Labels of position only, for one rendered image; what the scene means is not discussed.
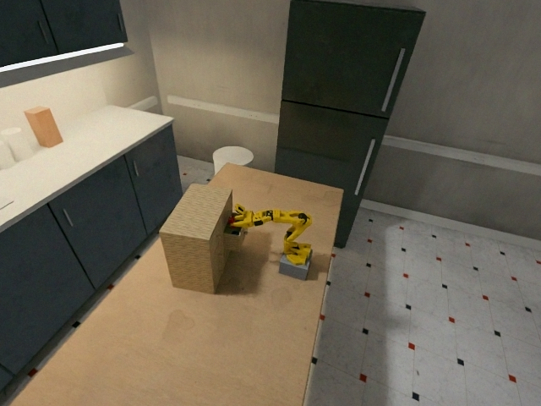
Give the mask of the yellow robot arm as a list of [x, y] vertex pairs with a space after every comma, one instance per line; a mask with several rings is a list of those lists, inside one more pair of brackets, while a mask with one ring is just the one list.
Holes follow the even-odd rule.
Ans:
[[[294, 218], [298, 217], [298, 218]], [[257, 211], [252, 218], [255, 227], [264, 225], [266, 222], [291, 223], [293, 224], [284, 235], [284, 253], [293, 265], [305, 264], [309, 254], [310, 244], [298, 244], [293, 242], [302, 232], [312, 224], [312, 217], [303, 211], [280, 211], [273, 209]], [[294, 232], [294, 233], [293, 233]], [[297, 253], [297, 255], [295, 255]]]

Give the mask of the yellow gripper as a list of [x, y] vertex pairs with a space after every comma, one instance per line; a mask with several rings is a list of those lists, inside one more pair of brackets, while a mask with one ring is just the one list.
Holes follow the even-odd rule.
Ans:
[[254, 217], [253, 211], [245, 211], [245, 208], [239, 205], [238, 203], [235, 206], [235, 211], [241, 214], [239, 216], [234, 217], [235, 221], [236, 220], [243, 220], [243, 221], [231, 223], [231, 226], [241, 227], [241, 228], [251, 228], [254, 226], [253, 220], [252, 220], [252, 218]]

